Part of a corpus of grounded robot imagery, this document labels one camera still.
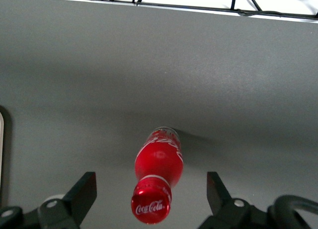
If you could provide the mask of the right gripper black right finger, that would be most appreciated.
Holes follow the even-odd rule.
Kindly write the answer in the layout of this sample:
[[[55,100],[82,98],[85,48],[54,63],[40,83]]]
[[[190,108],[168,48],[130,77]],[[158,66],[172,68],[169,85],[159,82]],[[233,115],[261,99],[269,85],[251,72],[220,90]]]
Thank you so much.
[[[250,204],[229,194],[216,172],[207,172],[207,200],[212,211],[200,229],[246,229],[250,220]]]

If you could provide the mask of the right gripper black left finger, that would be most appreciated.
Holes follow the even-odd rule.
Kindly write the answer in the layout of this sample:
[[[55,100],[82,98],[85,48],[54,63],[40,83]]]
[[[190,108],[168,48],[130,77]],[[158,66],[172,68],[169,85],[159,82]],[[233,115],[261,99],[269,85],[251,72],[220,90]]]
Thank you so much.
[[[79,229],[97,197],[96,173],[86,172],[63,196],[51,196],[38,208],[41,229]]]

